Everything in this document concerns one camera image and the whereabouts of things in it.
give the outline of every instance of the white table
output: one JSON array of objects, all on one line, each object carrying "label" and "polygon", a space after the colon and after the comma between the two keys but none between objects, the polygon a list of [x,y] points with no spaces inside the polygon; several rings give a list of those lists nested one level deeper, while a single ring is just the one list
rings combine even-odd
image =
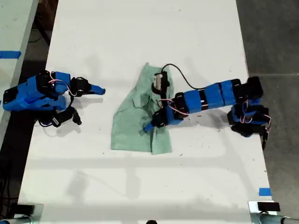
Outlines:
[{"label": "white table", "polygon": [[[247,79],[235,0],[60,0],[47,69],[86,77],[103,97],[75,101],[82,119],[33,131],[19,202],[42,223],[251,223],[269,187],[260,139],[222,120],[229,107],[170,127],[173,153],[113,151],[113,114],[146,62],[174,63],[192,85]],[[175,92],[189,90],[171,69]]]},{"label": "white table", "polygon": [[[0,50],[16,50],[19,59],[0,59],[0,100],[18,84],[38,0],[0,0]],[[10,118],[0,105],[0,148]]]}]

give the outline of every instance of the blue painter's tape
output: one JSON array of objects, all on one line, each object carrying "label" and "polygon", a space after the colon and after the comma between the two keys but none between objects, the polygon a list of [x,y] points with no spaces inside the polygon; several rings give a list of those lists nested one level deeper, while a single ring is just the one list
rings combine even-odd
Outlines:
[{"label": "blue painter's tape", "polygon": [[21,56],[20,51],[13,51],[13,50],[0,50],[0,59],[19,59]]},{"label": "blue painter's tape", "polygon": [[271,196],[271,189],[270,188],[260,188],[258,192],[259,196]]}]

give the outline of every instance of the gray floor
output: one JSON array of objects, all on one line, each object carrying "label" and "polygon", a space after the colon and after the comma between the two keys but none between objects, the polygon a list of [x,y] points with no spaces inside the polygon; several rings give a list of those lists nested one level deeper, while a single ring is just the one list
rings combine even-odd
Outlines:
[{"label": "gray floor", "polygon": [[[264,151],[273,199],[281,214],[299,217],[299,1],[237,0],[250,75],[258,75],[272,130]],[[30,40],[36,40],[33,31]],[[30,43],[27,69],[45,64],[44,40]]]}]

